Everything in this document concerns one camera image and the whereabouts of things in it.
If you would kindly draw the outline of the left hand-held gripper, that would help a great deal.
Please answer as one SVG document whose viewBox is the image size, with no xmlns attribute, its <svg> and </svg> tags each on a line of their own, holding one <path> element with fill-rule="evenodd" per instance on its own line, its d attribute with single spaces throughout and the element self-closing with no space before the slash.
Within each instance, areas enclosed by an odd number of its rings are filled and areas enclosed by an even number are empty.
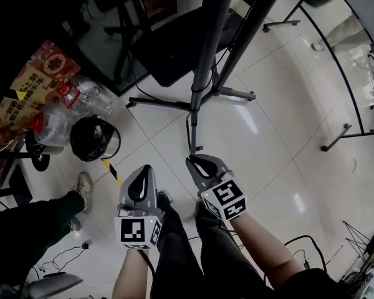
<svg viewBox="0 0 374 299">
<path fill-rule="evenodd" d="M 157 246 L 163 227 L 164 212 L 156 202 L 156 176 L 146 164 L 129 175 L 121 186 L 120 197 L 145 205 L 119 203 L 114 218 L 117 242 L 133 250 L 152 249 Z"/>
</svg>

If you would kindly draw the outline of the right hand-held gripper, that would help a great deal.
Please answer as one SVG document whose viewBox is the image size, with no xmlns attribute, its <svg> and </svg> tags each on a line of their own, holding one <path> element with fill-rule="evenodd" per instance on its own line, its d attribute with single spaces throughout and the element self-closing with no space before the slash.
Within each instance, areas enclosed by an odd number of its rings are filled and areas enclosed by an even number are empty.
<svg viewBox="0 0 374 299">
<path fill-rule="evenodd" d="M 191 154 L 186 167 L 205 207 L 223 222 L 246 211 L 246 195 L 234 181 L 234 172 L 223 160 L 208 154 Z M 209 188 L 211 179 L 221 179 Z"/>
</svg>

